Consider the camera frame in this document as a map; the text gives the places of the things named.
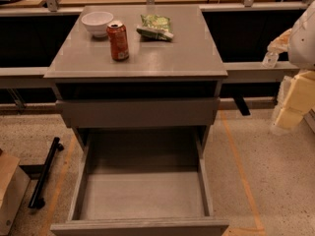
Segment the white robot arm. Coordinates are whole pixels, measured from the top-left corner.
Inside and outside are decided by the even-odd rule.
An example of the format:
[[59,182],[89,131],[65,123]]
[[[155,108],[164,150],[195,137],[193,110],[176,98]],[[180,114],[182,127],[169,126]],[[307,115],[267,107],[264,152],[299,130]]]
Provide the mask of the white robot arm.
[[293,78],[285,77],[281,83],[273,114],[272,131],[275,134],[292,131],[315,106],[315,1],[291,29],[270,42],[262,65],[274,68],[283,52],[300,72]]

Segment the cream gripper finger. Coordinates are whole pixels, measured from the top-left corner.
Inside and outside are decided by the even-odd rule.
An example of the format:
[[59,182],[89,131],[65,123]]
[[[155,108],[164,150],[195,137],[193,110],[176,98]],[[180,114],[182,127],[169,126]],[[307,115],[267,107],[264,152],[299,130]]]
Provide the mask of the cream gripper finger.
[[270,44],[267,47],[267,50],[269,52],[278,54],[287,52],[290,34],[291,29],[287,29],[286,31],[284,31],[281,35],[279,35],[270,42]]
[[274,127],[291,131],[315,106],[315,72],[302,71],[293,78],[285,76],[274,112]]

